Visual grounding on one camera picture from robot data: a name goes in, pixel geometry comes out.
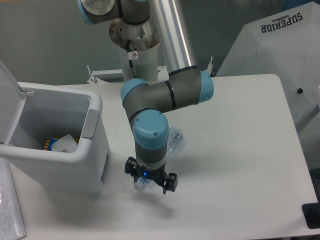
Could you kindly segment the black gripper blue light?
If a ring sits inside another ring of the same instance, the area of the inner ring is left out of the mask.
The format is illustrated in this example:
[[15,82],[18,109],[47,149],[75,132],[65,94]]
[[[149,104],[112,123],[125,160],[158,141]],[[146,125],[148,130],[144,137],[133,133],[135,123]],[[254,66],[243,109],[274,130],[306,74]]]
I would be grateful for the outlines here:
[[152,180],[158,186],[162,187],[163,194],[165,195],[168,191],[175,192],[178,185],[178,175],[170,172],[165,172],[164,163],[160,168],[155,170],[147,170],[144,166],[139,166],[136,159],[129,157],[125,163],[124,172],[133,177],[133,182],[137,183],[139,178]]

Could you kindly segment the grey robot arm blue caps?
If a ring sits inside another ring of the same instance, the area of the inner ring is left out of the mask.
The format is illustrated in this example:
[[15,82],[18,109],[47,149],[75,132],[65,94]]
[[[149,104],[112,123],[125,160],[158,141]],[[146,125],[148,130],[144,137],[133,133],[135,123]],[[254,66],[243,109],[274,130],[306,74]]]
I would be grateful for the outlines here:
[[[178,177],[165,171],[170,135],[165,114],[214,94],[210,73],[198,68],[181,1],[80,0],[78,7],[88,24],[109,21],[110,38],[125,52],[120,95],[135,143],[135,157],[126,161],[125,173],[135,182],[151,180],[164,192],[174,192]],[[157,46],[163,49],[168,80],[149,84],[148,68],[138,60]]]

